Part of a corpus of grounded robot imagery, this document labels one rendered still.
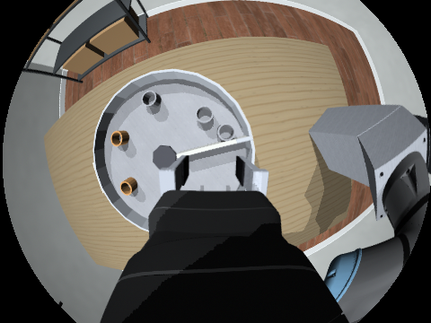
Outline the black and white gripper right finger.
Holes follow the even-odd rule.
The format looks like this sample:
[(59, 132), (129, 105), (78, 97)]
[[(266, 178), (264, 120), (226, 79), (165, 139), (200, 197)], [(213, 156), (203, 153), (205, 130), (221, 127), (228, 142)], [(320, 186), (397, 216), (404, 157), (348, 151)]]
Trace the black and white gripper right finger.
[(266, 169), (259, 169), (244, 156), (236, 156), (235, 176), (246, 191), (256, 190), (267, 195), (268, 175)]

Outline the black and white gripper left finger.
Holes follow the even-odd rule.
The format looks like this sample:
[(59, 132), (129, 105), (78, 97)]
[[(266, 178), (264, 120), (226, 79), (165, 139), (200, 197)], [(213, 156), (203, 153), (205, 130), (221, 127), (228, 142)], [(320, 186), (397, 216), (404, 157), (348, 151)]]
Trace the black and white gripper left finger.
[(189, 156), (182, 155), (169, 168), (159, 170), (161, 196), (168, 190), (180, 190), (189, 176)]

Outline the bronze bushing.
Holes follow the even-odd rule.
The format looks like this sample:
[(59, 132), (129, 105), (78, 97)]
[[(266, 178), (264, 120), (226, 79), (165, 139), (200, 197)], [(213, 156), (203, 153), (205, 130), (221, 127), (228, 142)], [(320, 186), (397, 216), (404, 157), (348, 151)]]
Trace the bronze bushing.
[(130, 195), (136, 189), (137, 189), (137, 182), (134, 178), (125, 179), (120, 184), (120, 190), (125, 195)]
[[(119, 140), (119, 135), (121, 136), (121, 142)], [(111, 142), (114, 146), (120, 146), (127, 144), (129, 141), (129, 134), (127, 131), (115, 131), (111, 135)]]

